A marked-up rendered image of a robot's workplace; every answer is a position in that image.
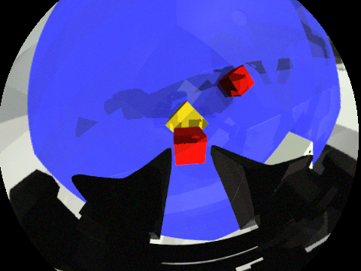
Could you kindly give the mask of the red cube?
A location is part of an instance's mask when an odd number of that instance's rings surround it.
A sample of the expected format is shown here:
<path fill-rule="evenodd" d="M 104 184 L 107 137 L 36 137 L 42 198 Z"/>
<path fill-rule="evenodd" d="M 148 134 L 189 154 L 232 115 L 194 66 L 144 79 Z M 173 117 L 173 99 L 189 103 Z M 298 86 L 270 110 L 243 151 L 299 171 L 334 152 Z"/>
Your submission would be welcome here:
<path fill-rule="evenodd" d="M 244 65 L 232 69 L 227 75 L 223 76 L 219 82 L 220 85 L 225 88 L 229 97 L 241 97 L 254 85 L 253 79 L 250 77 L 250 73 L 247 72 Z"/>
<path fill-rule="evenodd" d="M 205 163 L 207 139 L 204 130 L 199 126 L 174 128 L 175 165 Z"/>

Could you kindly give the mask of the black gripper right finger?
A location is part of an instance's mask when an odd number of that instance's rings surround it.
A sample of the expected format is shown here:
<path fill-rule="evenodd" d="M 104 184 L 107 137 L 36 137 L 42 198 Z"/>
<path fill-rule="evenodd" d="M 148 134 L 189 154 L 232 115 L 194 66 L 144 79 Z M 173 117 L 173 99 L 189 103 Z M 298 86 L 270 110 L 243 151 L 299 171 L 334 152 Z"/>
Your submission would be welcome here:
<path fill-rule="evenodd" d="M 288 178 L 310 168 L 313 154 L 272 166 L 211 145 L 211 159 L 238 226 L 243 230 L 256 225 L 256 216 L 264 211 Z"/>

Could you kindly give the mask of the yellow cube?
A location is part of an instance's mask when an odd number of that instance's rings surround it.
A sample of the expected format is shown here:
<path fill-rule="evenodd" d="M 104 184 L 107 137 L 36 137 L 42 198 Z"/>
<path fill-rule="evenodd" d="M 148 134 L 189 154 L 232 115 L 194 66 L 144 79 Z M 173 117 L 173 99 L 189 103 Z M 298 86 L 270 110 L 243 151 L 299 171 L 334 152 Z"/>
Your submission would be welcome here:
<path fill-rule="evenodd" d="M 204 129 L 207 121 L 189 103 L 183 103 L 165 124 L 172 132 L 175 127 L 199 126 Z"/>

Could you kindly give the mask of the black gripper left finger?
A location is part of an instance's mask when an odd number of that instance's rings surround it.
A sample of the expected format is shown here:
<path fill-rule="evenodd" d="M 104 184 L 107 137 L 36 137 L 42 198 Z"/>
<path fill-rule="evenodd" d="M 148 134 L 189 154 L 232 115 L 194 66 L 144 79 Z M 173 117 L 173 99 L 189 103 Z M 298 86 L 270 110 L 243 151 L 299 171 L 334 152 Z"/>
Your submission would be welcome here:
<path fill-rule="evenodd" d="M 72 184 L 86 201 L 130 211 L 151 239 L 160 240 L 171 177 L 171 148 L 125 178 L 73 175 Z"/>

